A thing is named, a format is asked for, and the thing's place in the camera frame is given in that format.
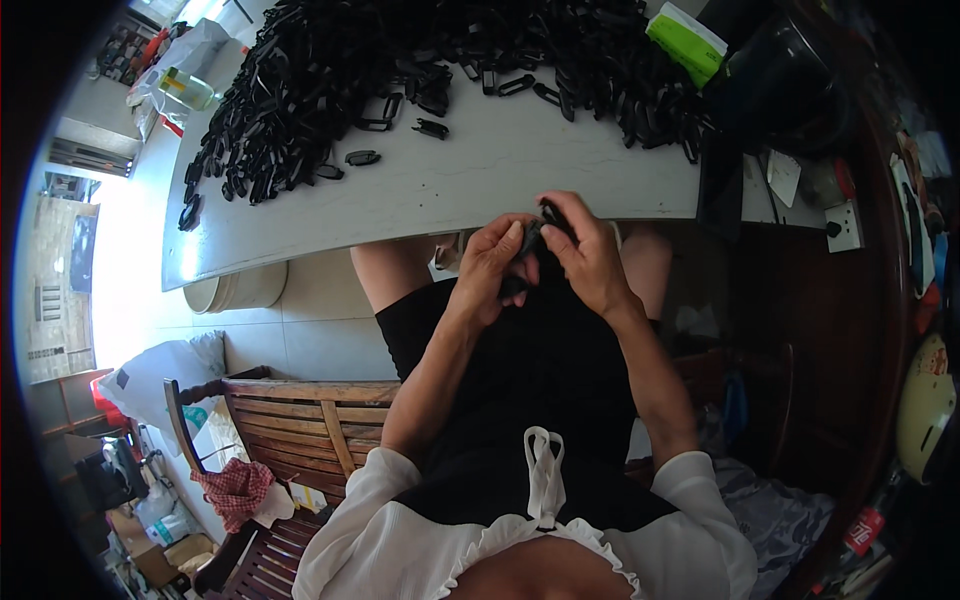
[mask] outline white drawstring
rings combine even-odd
[[[530,436],[534,436],[532,452]],[[551,442],[560,444],[560,453],[556,458],[550,449]],[[523,433],[523,449],[530,471],[527,514],[538,522],[539,527],[553,529],[557,513],[566,502],[564,479],[560,475],[560,464],[564,461],[564,438],[543,427],[530,427]]]

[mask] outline fingernail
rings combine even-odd
[[[523,225],[520,221],[514,221],[514,223],[507,229],[507,239],[516,240],[520,236],[520,231],[523,229]]]

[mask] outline plastic bucket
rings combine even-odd
[[[183,296],[197,314],[266,308],[279,300],[286,284],[287,263],[283,261],[191,283],[183,288]]]

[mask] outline electrical outlet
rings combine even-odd
[[[856,200],[848,200],[824,210],[827,217],[827,247],[831,252],[863,248]]]

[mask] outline red checkered cloth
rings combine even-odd
[[[190,479],[204,488],[204,500],[213,505],[213,512],[224,520],[229,534],[253,518],[256,508],[267,497],[274,483],[274,474],[261,463],[244,463],[233,457],[219,473],[190,473]]]

